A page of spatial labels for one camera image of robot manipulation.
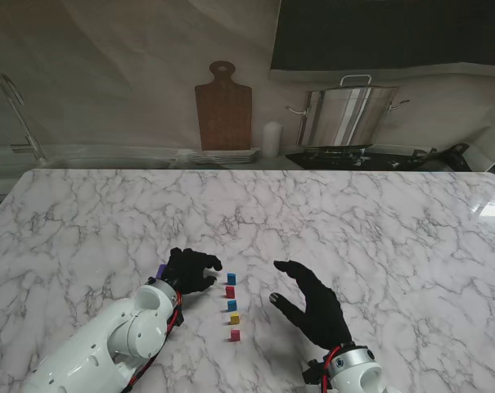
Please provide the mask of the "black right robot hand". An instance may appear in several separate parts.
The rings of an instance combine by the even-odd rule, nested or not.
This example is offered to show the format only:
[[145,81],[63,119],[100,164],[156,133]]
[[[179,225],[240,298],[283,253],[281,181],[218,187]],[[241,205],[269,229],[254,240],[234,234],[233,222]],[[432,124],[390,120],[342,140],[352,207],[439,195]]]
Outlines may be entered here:
[[295,325],[313,344],[333,350],[353,341],[336,294],[322,284],[315,273],[299,262],[273,262],[275,268],[293,278],[304,294],[305,311],[273,292],[270,302]]

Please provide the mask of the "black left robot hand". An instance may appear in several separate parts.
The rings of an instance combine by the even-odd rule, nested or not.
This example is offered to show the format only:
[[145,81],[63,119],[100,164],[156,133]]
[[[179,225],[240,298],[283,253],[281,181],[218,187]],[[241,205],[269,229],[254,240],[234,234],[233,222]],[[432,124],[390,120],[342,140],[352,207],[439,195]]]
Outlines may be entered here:
[[215,255],[176,247],[170,251],[160,279],[181,295],[188,295],[205,291],[217,281],[215,276],[205,273],[207,269],[219,272],[223,269],[222,262]]

